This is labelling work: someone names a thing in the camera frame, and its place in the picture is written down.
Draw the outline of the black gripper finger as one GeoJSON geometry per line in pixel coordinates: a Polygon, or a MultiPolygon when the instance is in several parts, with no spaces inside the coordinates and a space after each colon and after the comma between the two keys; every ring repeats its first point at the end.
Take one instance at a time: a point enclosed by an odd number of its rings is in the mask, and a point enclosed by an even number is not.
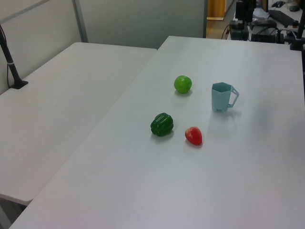
{"type": "Polygon", "coordinates": [[[236,3],[235,18],[238,20],[244,20],[244,18],[245,18],[245,3],[244,2],[236,3]]]}
{"type": "Polygon", "coordinates": [[[251,5],[248,5],[247,6],[247,9],[246,9],[246,22],[247,23],[250,23],[253,21],[253,12],[256,8],[256,4],[251,4],[251,5]]]}

